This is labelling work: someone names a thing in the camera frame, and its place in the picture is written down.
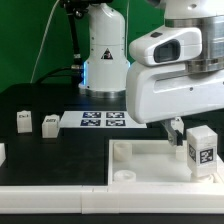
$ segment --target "white plastic housing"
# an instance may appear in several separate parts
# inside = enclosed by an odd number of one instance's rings
[[[156,32],[162,35],[152,37],[151,35]],[[170,40],[177,40],[180,43],[180,57],[175,61],[157,63],[154,59],[156,47]],[[132,58],[146,66],[190,60],[200,55],[202,51],[201,31],[198,28],[168,28],[162,26],[133,41],[129,50]]]
[[[217,172],[217,134],[208,126],[187,130],[187,165],[196,177]]]
[[[165,19],[191,19],[224,15],[223,0],[167,0]]]
[[[127,111],[143,124],[221,109],[223,83],[224,70],[190,75],[184,63],[147,67],[135,62],[127,75]]]
[[[124,55],[124,18],[107,4],[90,6],[89,17],[90,56],[79,87],[99,92],[123,91],[129,68]]]

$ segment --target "black sticker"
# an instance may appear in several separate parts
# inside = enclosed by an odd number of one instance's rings
[[[126,124],[125,124],[125,120],[106,120],[106,126],[124,127],[124,126],[126,126]]]
[[[189,156],[196,162],[196,150],[189,145]]]
[[[80,126],[82,127],[97,127],[100,126],[101,120],[82,120]]]
[[[107,118],[124,118],[124,112],[107,112]]]
[[[206,149],[200,152],[200,163],[205,164],[212,162],[214,160],[213,157],[213,149]]]
[[[83,118],[101,118],[101,112],[84,112]]]
[[[103,56],[102,56],[101,59],[104,59],[104,60],[113,60],[112,54],[110,53],[110,50],[108,48],[104,52],[104,54],[103,54]]]

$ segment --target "warning label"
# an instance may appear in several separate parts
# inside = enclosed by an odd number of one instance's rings
[[[104,59],[104,60],[113,60],[113,57],[110,53],[110,50],[107,48],[106,51],[104,52],[103,56],[101,59]]]

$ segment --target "white platform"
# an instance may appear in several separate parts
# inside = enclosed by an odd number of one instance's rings
[[[129,162],[113,160],[115,142],[110,141],[108,186],[0,187],[0,213],[224,214],[220,159],[216,183],[190,183],[186,161],[175,159],[167,141],[129,141],[133,146]],[[113,181],[120,169],[135,172],[136,182]]]

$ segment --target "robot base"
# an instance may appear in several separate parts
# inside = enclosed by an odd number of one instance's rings
[[[118,91],[118,92],[94,91],[94,90],[85,88],[82,84],[79,84],[79,92],[80,94],[84,94],[86,96],[96,97],[96,98],[106,98],[106,99],[109,99],[109,98],[113,99],[113,98],[125,96],[125,90]]]

